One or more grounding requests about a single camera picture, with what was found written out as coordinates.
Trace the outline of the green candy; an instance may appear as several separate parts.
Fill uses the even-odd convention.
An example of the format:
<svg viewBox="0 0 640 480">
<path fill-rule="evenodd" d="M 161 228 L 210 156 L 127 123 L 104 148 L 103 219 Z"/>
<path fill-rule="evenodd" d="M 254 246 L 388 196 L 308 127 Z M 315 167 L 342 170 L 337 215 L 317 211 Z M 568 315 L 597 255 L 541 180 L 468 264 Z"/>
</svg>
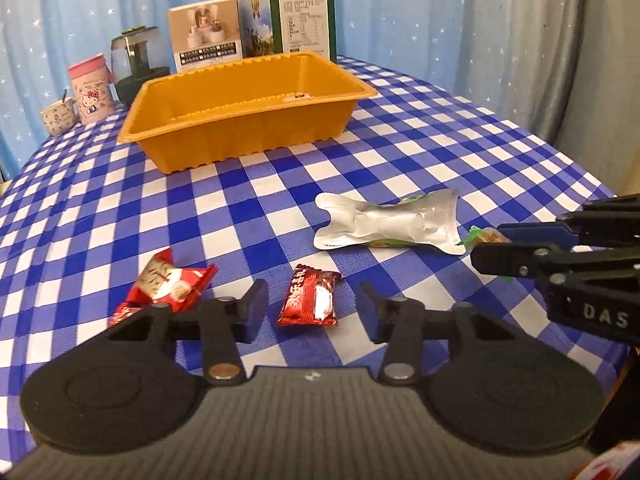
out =
<svg viewBox="0 0 640 480">
<path fill-rule="evenodd" d="M 510 243 L 510 241 L 509 237 L 497 229 L 471 226 L 469 233 L 462 237 L 458 245 L 463 246 L 467 252 L 472 252 L 472 249 L 480 243 Z"/>
</svg>

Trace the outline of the small red candy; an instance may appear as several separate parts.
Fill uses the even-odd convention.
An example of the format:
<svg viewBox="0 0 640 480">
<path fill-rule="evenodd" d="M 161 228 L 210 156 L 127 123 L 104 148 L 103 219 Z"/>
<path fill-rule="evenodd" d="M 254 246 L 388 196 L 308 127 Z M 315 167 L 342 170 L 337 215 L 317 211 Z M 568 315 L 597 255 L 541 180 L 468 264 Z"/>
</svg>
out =
<svg viewBox="0 0 640 480">
<path fill-rule="evenodd" d="M 116 308 L 116 310 L 108 320 L 107 326 L 112 327 L 122 322 L 123 320 L 126 320 L 126 318 L 130 318 L 131 315 L 135 315 L 140 310 L 141 307 L 138 304 L 125 301 Z"/>
</svg>

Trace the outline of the silver foil pouch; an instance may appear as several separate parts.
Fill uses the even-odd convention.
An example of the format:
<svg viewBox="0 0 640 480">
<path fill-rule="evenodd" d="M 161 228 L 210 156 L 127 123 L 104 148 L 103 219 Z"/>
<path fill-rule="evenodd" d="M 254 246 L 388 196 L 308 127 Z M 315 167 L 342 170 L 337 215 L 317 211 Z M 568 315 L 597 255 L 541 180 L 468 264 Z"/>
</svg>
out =
<svg viewBox="0 0 640 480">
<path fill-rule="evenodd" d="M 447 255 L 461 256 L 465 248 L 457 227 L 457 201 L 458 192 L 450 188 L 387 205 L 321 193 L 316 205 L 330 215 L 330 222 L 314 234 L 314 247 L 432 246 Z"/>
</svg>

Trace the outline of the red white snack packet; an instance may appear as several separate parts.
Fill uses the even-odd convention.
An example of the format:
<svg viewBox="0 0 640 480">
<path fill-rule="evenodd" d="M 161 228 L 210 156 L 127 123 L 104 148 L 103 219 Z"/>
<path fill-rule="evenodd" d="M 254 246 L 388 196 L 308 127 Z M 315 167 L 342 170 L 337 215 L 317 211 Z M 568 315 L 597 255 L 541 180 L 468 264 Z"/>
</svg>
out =
<svg viewBox="0 0 640 480">
<path fill-rule="evenodd" d="M 213 263 L 206 268 L 180 268 L 174 263 L 172 249 L 167 247 L 152 255 L 128 292 L 125 304 L 132 308 L 166 304 L 172 312 L 190 310 L 217 271 Z"/>
</svg>

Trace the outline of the dark red candy packet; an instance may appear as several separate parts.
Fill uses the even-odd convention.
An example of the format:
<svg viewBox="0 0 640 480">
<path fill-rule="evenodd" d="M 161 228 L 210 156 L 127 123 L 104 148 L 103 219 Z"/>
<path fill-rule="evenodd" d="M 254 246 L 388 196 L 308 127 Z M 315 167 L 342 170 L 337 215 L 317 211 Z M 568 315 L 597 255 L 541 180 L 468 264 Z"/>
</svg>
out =
<svg viewBox="0 0 640 480">
<path fill-rule="evenodd" d="M 342 274 L 298 264 L 278 317 L 279 326 L 335 326 L 333 293 Z"/>
</svg>

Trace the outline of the clear dark seaweed packet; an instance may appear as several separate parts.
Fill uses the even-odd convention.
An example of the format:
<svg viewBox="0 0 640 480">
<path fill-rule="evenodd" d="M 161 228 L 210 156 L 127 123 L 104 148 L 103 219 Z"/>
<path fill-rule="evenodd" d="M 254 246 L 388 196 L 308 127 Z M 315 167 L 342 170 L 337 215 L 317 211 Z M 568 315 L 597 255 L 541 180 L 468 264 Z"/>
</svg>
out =
<svg viewBox="0 0 640 480">
<path fill-rule="evenodd" d="M 297 101 L 301 101 L 301 100 L 308 100 L 311 98 L 311 95 L 309 93 L 305 93 L 305 92 L 295 92 L 292 94 L 288 94 L 287 96 L 285 96 L 283 98 L 284 102 L 297 102 Z"/>
</svg>

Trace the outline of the blue white checkered tablecloth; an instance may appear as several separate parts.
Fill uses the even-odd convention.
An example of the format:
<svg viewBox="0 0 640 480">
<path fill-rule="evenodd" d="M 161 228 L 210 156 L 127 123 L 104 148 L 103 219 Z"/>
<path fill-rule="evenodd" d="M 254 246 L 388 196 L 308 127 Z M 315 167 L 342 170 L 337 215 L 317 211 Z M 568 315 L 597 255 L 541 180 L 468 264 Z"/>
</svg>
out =
<svg viewBox="0 0 640 480">
<path fill-rule="evenodd" d="M 473 304 L 520 326 L 587 367 L 611 390 L 621 344 L 549 322 L 531 282 L 477 273 L 468 258 L 425 248 L 320 252 L 323 192 L 371 203 L 454 188 L 461 229 L 550 221 L 606 187 L 565 154 L 483 104 L 428 82 L 344 58 L 376 96 L 359 103 L 337 139 L 162 174 L 117 136 L 124 114 L 47 140 L 1 201 L 1 465 L 34 445 L 18 406 L 41 364 L 104 330 L 134 279 L 170 247 L 180 266 L 214 264 L 210 290 L 240 296 L 262 278 L 270 307 L 252 344 L 257 365 L 377 368 L 383 350 L 364 333 L 354 293 L 362 281 L 386 296 L 433 307 Z M 335 326 L 279 326 L 298 264 L 342 274 Z"/>
</svg>

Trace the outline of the blue star curtain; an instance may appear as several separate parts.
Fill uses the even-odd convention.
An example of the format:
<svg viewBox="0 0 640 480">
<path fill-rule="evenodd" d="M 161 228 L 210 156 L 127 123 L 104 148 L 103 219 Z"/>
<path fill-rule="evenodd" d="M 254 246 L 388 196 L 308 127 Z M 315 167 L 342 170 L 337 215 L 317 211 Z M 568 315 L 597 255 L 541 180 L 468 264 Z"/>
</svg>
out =
<svg viewBox="0 0 640 480">
<path fill-rule="evenodd" d="M 1 173 L 46 140 L 68 68 L 204 0 L 1 0 Z M 639 187 L 639 0 L 335 0 L 337 50 L 514 120 L 618 194 Z"/>
</svg>

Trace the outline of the orange plastic tray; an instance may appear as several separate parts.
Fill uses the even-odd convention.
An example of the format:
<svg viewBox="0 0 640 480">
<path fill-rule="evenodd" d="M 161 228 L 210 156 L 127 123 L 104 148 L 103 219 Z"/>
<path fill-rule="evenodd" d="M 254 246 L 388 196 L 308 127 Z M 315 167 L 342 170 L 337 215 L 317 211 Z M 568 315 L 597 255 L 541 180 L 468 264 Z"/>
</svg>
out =
<svg viewBox="0 0 640 480">
<path fill-rule="evenodd" d="M 284 102 L 295 92 L 308 100 Z M 340 136 L 375 88 L 314 52 L 274 54 L 146 82 L 117 136 L 163 174 Z"/>
</svg>

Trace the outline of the small patterned ceramic cup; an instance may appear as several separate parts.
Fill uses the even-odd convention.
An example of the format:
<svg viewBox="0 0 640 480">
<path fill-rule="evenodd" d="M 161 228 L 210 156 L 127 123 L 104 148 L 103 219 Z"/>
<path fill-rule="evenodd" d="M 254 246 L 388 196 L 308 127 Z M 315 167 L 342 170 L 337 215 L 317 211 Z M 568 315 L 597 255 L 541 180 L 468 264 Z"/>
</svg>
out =
<svg viewBox="0 0 640 480">
<path fill-rule="evenodd" d="M 69 132 L 79 117 L 75 107 L 75 100 L 68 95 L 65 89 L 62 98 L 46 106 L 41 112 L 44 128 L 50 136 L 60 136 Z"/>
</svg>

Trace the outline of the pink Hello Kitty tumbler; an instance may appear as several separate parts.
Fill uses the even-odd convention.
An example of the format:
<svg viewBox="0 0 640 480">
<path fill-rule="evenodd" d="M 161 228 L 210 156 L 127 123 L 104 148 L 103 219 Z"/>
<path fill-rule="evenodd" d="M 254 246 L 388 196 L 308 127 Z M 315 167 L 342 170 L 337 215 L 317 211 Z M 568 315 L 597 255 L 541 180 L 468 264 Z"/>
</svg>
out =
<svg viewBox="0 0 640 480">
<path fill-rule="evenodd" d="M 68 69 L 80 121 L 84 125 L 98 122 L 115 111 L 111 84 L 113 75 L 103 54 L 87 58 Z"/>
</svg>

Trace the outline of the dark green glass humidifier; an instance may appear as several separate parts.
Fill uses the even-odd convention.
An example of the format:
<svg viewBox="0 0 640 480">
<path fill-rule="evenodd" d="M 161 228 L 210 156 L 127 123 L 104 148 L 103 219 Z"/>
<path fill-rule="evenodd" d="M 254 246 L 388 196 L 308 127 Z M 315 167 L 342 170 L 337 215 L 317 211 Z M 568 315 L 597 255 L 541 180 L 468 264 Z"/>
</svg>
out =
<svg viewBox="0 0 640 480">
<path fill-rule="evenodd" d="M 163 36 L 156 26 L 126 29 L 114 38 L 111 64 L 116 93 L 126 107 L 147 81 L 170 74 Z"/>
</svg>

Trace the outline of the green white carton box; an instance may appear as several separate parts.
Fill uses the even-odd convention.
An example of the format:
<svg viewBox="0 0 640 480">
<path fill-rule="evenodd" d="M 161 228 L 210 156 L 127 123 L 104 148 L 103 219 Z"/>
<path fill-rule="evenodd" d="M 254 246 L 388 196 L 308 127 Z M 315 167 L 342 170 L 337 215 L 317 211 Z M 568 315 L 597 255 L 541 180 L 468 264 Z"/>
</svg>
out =
<svg viewBox="0 0 640 480">
<path fill-rule="evenodd" d="M 336 60 L 334 0 L 238 0 L 247 58 L 311 51 Z"/>
</svg>

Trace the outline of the white humidifier product box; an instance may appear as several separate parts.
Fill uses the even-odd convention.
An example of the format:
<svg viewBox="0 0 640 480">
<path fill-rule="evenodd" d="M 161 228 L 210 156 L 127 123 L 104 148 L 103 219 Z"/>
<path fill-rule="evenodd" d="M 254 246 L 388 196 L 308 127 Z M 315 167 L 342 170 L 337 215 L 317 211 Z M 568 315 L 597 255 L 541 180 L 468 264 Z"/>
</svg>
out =
<svg viewBox="0 0 640 480">
<path fill-rule="evenodd" d="M 208 0 L 167 11 L 178 73 L 242 60 L 238 0 Z"/>
</svg>

